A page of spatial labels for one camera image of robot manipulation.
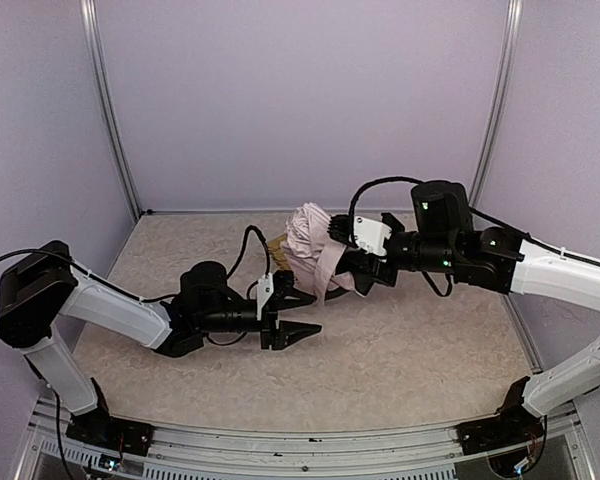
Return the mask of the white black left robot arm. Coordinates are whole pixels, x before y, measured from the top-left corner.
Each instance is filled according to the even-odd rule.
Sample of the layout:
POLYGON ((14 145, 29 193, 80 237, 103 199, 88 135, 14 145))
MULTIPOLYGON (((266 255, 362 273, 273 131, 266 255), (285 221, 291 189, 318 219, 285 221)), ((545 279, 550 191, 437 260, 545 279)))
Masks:
POLYGON ((284 350, 321 332, 318 324, 284 321, 293 283, 267 273, 247 299, 228 284, 215 261, 195 264, 181 275, 169 300, 139 297, 94 275, 73 260, 67 244, 52 241, 16 253, 19 262, 0 276, 0 340, 19 350, 75 417, 108 409, 96 381, 80 370, 54 322, 72 317, 127 337, 169 358, 186 356, 211 333, 255 333, 264 350, 284 350))

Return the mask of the pink folding umbrella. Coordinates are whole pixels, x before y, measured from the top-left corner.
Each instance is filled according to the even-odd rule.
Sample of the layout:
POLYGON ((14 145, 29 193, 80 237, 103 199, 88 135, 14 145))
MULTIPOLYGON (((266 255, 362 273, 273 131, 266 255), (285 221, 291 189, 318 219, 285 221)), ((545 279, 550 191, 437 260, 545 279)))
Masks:
POLYGON ((315 203, 304 203, 286 221, 283 250, 299 288, 316 297, 322 305, 331 291, 340 288, 332 282, 345 245, 332 240, 327 232, 331 216, 315 203))

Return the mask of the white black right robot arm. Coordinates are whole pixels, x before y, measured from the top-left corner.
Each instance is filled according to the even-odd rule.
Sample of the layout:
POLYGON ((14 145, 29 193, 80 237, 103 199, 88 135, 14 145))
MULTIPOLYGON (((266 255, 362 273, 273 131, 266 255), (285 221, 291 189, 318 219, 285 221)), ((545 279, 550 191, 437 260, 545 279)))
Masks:
MULTIPOLYGON (((359 293, 375 284, 394 286, 401 271, 434 273, 447 281, 438 296, 462 283, 508 295, 537 295, 600 313, 600 260, 545 244, 500 220, 478 230, 478 210, 464 186, 411 179, 417 228, 408 231, 391 213, 380 220, 347 213, 331 217, 329 237, 346 248, 340 273, 353 275, 359 293)), ((600 335, 547 371, 514 383, 498 413, 540 418, 600 386, 600 335)))

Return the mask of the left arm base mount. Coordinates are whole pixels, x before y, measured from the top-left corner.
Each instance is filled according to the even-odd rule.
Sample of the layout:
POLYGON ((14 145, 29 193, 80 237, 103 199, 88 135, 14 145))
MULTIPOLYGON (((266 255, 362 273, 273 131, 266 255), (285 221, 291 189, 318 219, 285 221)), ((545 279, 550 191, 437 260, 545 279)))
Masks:
POLYGON ((91 378, 91 382, 97 396, 96 408, 81 415, 72 414, 66 436, 85 444, 115 450, 120 455, 146 457, 154 426, 113 416, 99 384, 94 378, 91 378))

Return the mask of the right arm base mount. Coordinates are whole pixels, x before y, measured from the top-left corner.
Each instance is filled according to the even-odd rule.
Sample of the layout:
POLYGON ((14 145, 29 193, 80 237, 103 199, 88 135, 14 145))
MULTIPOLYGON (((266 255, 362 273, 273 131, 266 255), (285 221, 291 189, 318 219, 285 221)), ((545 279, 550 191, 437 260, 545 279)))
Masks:
POLYGON ((464 455, 472 455, 523 443, 545 434, 542 416, 523 407, 523 391, 530 377, 514 382, 493 416, 458 424, 455 429, 464 455))

